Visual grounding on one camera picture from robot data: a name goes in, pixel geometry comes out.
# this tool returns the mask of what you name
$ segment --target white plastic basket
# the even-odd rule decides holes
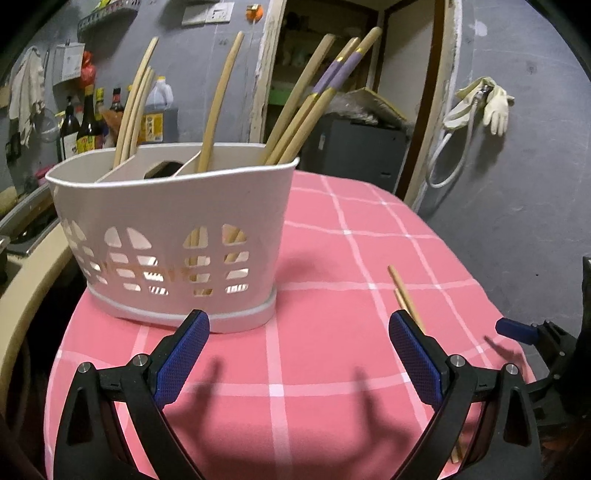
[[[172,326],[201,309],[212,332],[269,321],[298,159],[258,166],[263,147],[216,144],[210,171],[200,174],[189,162],[198,143],[146,145],[112,171],[114,149],[86,152],[49,171],[62,227],[98,305],[114,316]],[[164,161],[183,166],[172,177],[144,180]],[[222,241],[232,227],[245,242]],[[228,254],[238,254],[235,262]]]

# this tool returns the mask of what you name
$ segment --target chopstick with purple band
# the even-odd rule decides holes
[[[322,95],[320,95],[320,98],[310,110],[310,113],[307,115],[295,133],[293,139],[289,145],[287,145],[287,148],[281,155],[278,164],[289,163],[296,157],[297,153],[304,145],[304,142],[316,126],[316,123],[324,114],[324,111],[328,107],[330,101],[335,97],[339,88],[343,86],[345,80],[349,77],[349,75],[351,75],[363,56],[368,52],[368,50],[372,47],[381,34],[381,28],[373,27],[361,41],[359,47],[357,47],[357,50],[355,50],[345,61],[344,65],[339,68],[333,79],[330,81],[329,87],[322,93]]]
[[[341,50],[337,57],[332,61],[332,63],[323,73],[320,80],[318,80],[316,85],[314,85],[312,93],[309,94],[308,97],[306,97],[304,103],[296,113],[295,117],[285,129],[285,132],[281,136],[281,139],[277,142],[277,145],[275,146],[275,148],[273,148],[271,155],[269,155],[269,157],[267,158],[265,165],[277,164],[277,162],[281,158],[281,154],[285,151],[287,145],[289,145],[289,143],[291,142],[291,139],[296,134],[302,122],[310,113],[310,110],[312,110],[312,107],[316,103],[316,100],[318,100],[322,92],[324,92],[324,90],[328,87],[330,81],[334,78],[336,73],[343,66],[344,62],[349,58],[351,53],[355,51],[357,45],[359,45],[359,42],[359,38],[351,38],[351,40],[347,42],[343,50]]]

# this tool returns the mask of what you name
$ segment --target metal screw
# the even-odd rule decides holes
[[[86,372],[88,372],[88,370],[90,370],[90,367],[92,367],[92,364],[90,362],[82,362],[80,365],[78,365],[78,371],[81,374],[85,374]]]
[[[510,375],[517,375],[519,373],[519,368],[517,368],[517,366],[513,364],[508,364],[505,367],[505,370],[507,370]]]
[[[148,355],[145,353],[139,353],[135,357],[133,357],[131,361],[136,367],[143,367],[146,363],[148,363]]]
[[[454,367],[463,367],[466,365],[466,360],[461,355],[452,355],[449,361]]]

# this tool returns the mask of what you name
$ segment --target white box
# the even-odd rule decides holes
[[[53,56],[53,85],[80,76],[84,47],[85,44],[76,42],[56,46]]]

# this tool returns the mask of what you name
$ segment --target wooden chopstick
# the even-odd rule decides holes
[[[144,57],[139,64],[138,70],[135,72],[134,82],[131,86],[131,92],[129,93],[129,97],[127,100],[128,104],[133,105],[135,102],[135,98],[138,96],[139,91],[139,84],[144,77],[144,73],[148,68],[148,62],[152,57],[152,53],[154,53],[154,49],[156,48],[156,44],[158,43],[158,37],[154,37],[148,48],[144,53]],[[129,125],[129,119],[131,118],[131,108],[126,108],[123,112],[123,119],[121,120],[121,128],[119,129],[119,137],[117,138],[117,146],[115,148],[115,159],[113,161],[113,168],[119,166],[121,163],[121,157],[123,154],[123,146],[125,143],[125,136]]]
[[[268,158],[271,156],[271,153],[273,153],[277,142],[283,135],[287,125],[290,123],[290,120],[297,109],[297,104],[300,101],[301,96],[304,94],[304,91],[318,71],[322,60],[324,60],[324,57],[326,57],[326,54],[329,52],[334,41],[334,35],[325,35],[316,47],[316,50],[314,50],[314,53],[310,57],[310,60],[304,68],[304,71],[301,73],[300,78],[297,79],[297,82],[295,83],[293,90],[287,98],[285,105],[281,109],[279,118],[273,126],[273,130],[267,139],[267,143],[265,144],[265,148],[263,149],[261,158],[259,159],[260,165],[270,164],[267,161]]]
[[[147,72],[150,72],[150,75],[147,78],[146,84],[144,86],[144,90],[142,90],[141,95],[138,95],[139,101],[135,103],[138,105],[137,112],[135,114],[135,122],[134,122],[134,130],[131,134],[131,144],[129,145],[129,156],[135,155],[138,151],[138,137],[139,132],[141,130],[142,125],[142,118],[144,117],[144,111],[146,107],[146,100],[148,99],[148,95],[152,90],[152,83],[154,82],[154,77],[156,72],[148,67]]]
[[[396,287],[394,289],[394,294],[396,295],[396,300],[400,305],[400,308],[406,310],[413,318],[415,323],[418,325],[418,327],[421,329],[421,331],[423,333],[426,333],[425,325],[423,324],[423,321],[421,320],[421,317],[418,314],[417,308],[415,307],[413,300],[410,294],[408,293],[406,285],[400,277],[400,274],[396,271],[393,265],[388,265],[388,273],[390,274],[390,277],[394,282],[394,286]],[[450,455],[450,460],[452,463],[459,463],[462,461],[462,457],[462,449],[460,447],[460,441],[458,440],[453,447],[452,454]]]
[[[236,56],[238,55],[238,50],[240,50],[240,45],[242,44],[243,39],[244,32],[238,32],[234,44],[232,45],[232,48],[230,48],[230,52],[226,57],[226,63],[223,66],[222,74],[220,75],[215,94],[213,95],[212,106],[209,109],[209,116],[207,117],[205,132],[203,133],[203,145],[201,147],[201,154],[199,155],[199,162],[195,162],[195,173],[207,171],[209,167],[209,160],[212,156],[213,150],[213,137],[216,133],[217,119],[222,110],[222,102],[224,95],[226,95],[226,88],[228,87],[230,74],[232,73],[234,63],[236,62]]]
[[[320,98],[302,122],[301,126],[295,133],[291,142],[287,145],[277,164],[284,164],[293,161],[297,153],[304,145],[305,141],[310,136],[310,133],[318,123],[318,120],[324,114],[324,111],[328,107],[329,103],[335,97],[338,89],[342,87],[345,80],[353,72],[363,56],[368,52],[368,50],[372,47],[381,34],[381,28],[373,27],[361,41],[357,49],[345,61],[345,64],[339,69],[338,73],[331,80],[329,87],[322,93],[322,95],[320,95]]]
[[[276,142],[277,144],[272,149],[272,152],[268,156],[267,161],[265,162],[265,165],[277,164],[277,162],[281,158],[281,155],[283,154],[283,152],[287,148],[287,145],[289,145],[289,143],[291,142],[291,139],[296,134],[297,130],[299,129],[299,127],[301,126],[303,121],[310,114],[310,111],[312,110],[312,107],[316,103],[316,100],[318,100],[318,98],[320,97],[322,92],[324,92],[324,90],[328,87],[328,85],[330,84],[330,81],[334,78],[336,73],[343,66],[344,62],[355,51],[355,49],[359,45],[359,42],[360,42],[359,38],[357,38],[357,37],[351,38],[347,42],[347,44],[345,45],[343,50],[341,50],[339,52],[339,54],[336,56],[336,58],[333,60],[333,62],[329,65],[329,67],[324,72],[324,75],[320,78],[320,80],[314,86],[312,93],[309,94],[308,97],[306,97],[303,105],[300,107],[300,109],[297,111],[293,120],[290,122],[290,124],[285,129],[285,132],[281,136],[281,139],[278,142]],[[270,143],[267,142],[267,145],[265,146],[265,148],[268,148],[269,145],[270,145]]]
[[[423,324],[423,321],[421,320],[421,316],[418,314],[417,308],[415,307],[413,300],[412,300],[411,296],[409,295],[408,290],[407,290],[406,286],[404,285],[404,282],[402,281],[402,278],[400,277],[399,273],[396,271],[396,269],[394,268],[393,265],[388,265],[388,273],[390,274],[390,277],[392,278],[392,281],[394,282],[394,285],[396,286],[395,292],[398,292],[398,294],[396,294],[397,299],[398,299],[398,295],[400,295],[400,297],[402,298],[402,301],[404,302],[404,306],[402,304],[400,306],[404,310],[409,312],[410,316],[413,318],[413,320],[418,325],[418,327],[421,329],[421,331],[423,333],[425,333],[425,325]]]
[[[139,127],[141,124],[141,116],[138,116],[141,107],[141,115],[144,114],[144,108],[141,106],[142,99],[145,100],[148,96],[149,88],[154,80],[154,71],[151,67],[148,67],[144,73],[144,77],[139,84],[138,95],[135,97],[135,102],[132,105],[127,102],[127,108],[131,110],[129,116],[129,124],[125,132],[125,139],[123,142],[123,150],[121,152],[121,163],[126,161],[135,151],[133,150],[133,137],[134,132],[139,133]]]

